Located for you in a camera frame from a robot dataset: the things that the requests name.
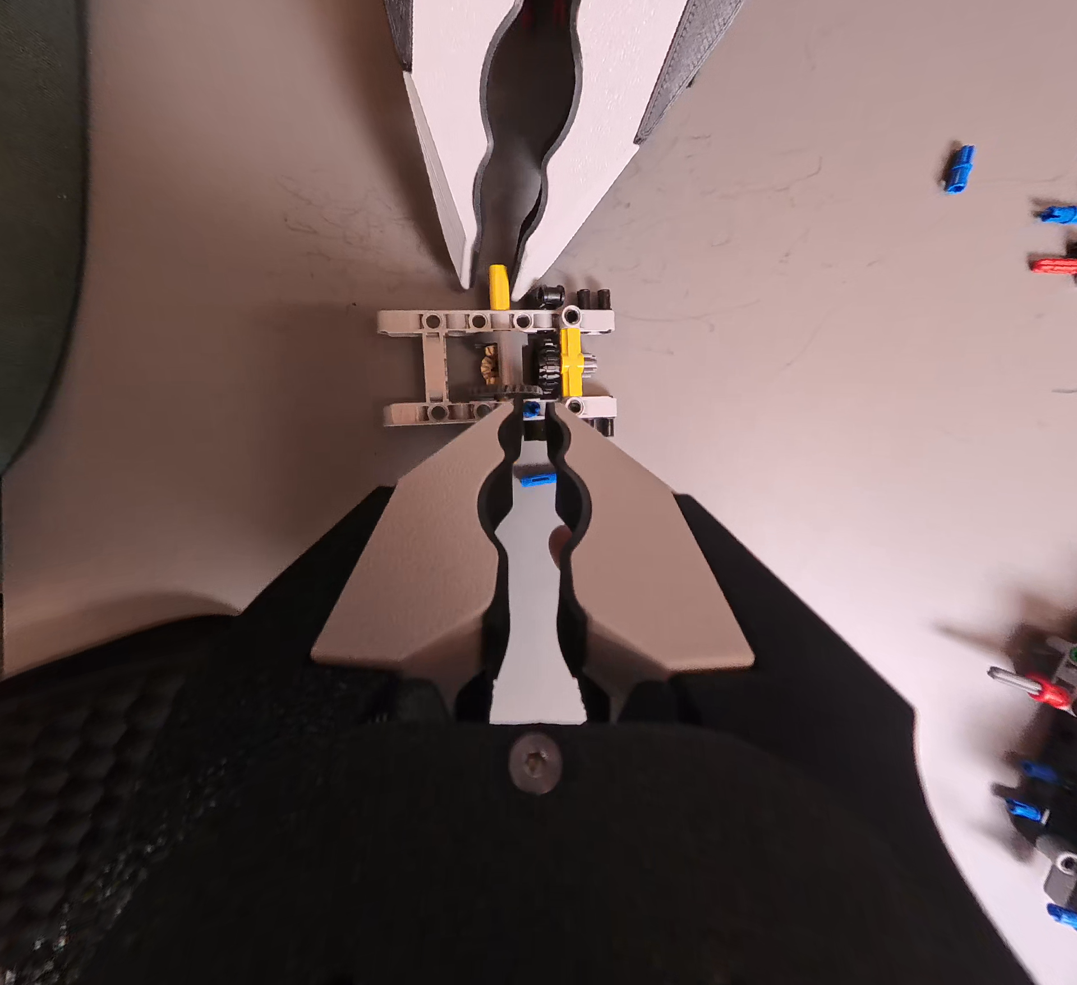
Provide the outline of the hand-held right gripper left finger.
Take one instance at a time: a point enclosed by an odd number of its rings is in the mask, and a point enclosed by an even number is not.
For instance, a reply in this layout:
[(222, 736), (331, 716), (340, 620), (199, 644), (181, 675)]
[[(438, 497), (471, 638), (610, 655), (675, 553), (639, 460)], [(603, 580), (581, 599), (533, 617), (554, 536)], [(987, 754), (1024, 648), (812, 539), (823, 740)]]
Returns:
[(509, 618), (495, 531), (516, 459), (517, 406), (502, 402), (398, 479), (314, 642), (316, 663), (392, 671), (445, 699), (472, 683), (490, 693)]

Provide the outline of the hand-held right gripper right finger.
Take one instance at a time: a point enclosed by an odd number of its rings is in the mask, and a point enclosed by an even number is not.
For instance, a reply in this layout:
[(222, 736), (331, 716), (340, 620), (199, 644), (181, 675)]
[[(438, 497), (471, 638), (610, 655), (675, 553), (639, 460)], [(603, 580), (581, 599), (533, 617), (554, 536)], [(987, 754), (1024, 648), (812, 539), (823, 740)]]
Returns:
[(547, 406), (558, 555), (558, 641), (584, 699), (642, 683), (750, 669), (755, 655), (675, 493), (565, 404)]

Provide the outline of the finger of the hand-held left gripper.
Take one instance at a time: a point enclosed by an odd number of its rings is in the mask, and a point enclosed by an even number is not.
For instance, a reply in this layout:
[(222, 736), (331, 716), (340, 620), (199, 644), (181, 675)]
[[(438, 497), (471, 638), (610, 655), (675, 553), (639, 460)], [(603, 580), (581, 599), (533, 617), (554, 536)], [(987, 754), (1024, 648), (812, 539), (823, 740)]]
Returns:
[(570, 115), (541, 164), (513, 298), (558, 259), (639, 147), (639, 127), (688, 0), (573, 0)]
[(494, 51), (522, 0), (411, 0), (404, 80), (440, 231), (462, 289), (481, 237), (480, 191), (493, 151), (488, 107)]

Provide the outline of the grey lego frame assembly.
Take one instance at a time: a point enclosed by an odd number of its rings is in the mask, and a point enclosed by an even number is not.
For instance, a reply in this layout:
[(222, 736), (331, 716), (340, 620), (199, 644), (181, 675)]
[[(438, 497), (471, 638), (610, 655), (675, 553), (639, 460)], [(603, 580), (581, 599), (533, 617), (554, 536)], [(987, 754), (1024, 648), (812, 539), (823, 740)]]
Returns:
[(545, 439), (544, 419), (555, 402), (600, 435), (612, 438), (618, 403), (597, 381), (591, 338), (615, 329), (607, 289), (540, 285), (509, 311), (384, 310), (377, 332), (417, 340), (422, 394), (384, 406), (384, 427), (472, 425), (500, 404), (537, 399), (544, 416), (524, 421), (524, 438)]

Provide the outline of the pile of mixed lego pieces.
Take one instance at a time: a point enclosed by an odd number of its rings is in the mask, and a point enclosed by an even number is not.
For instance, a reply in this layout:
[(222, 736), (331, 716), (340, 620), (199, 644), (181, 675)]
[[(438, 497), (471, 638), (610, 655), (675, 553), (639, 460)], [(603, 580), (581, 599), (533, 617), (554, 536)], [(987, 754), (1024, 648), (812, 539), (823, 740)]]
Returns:
[[(1036, 211), (1035, 219), (1043, 224), (1059, 225), (1075, 230), (1076, 205), (1046, 205)], [(1076, 251), (1075, 241), (1067, 247), (1065, 255), (1055, 257), (1033, 258), (1029, 264), (1030, 272), (1034, 275), (1061, 275), (1075, 278)]]

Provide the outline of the lego car chassis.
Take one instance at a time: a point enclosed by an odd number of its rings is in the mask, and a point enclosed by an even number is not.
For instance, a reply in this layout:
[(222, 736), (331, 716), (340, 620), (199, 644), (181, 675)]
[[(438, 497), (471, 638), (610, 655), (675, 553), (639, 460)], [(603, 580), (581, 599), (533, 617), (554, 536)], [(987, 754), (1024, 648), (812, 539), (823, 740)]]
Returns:
[(1043, 748), (1018, 763), (1021, 782), (1004, 797), (1016, 832), (1046, 859), (1047, 913), (1076, 929), (1076, 643), (1048, 636), (1016, 670), (993, 666), (989, 677), (1050, 709)]

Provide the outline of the person's green sweatshirt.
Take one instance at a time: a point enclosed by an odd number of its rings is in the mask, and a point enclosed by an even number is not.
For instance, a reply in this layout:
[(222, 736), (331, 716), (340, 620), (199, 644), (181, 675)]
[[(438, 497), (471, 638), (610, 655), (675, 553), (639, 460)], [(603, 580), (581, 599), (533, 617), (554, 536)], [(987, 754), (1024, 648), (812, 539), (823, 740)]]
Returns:
[(1, 0), (1, 470), (61, 374), (88, 215), (85, 0)]

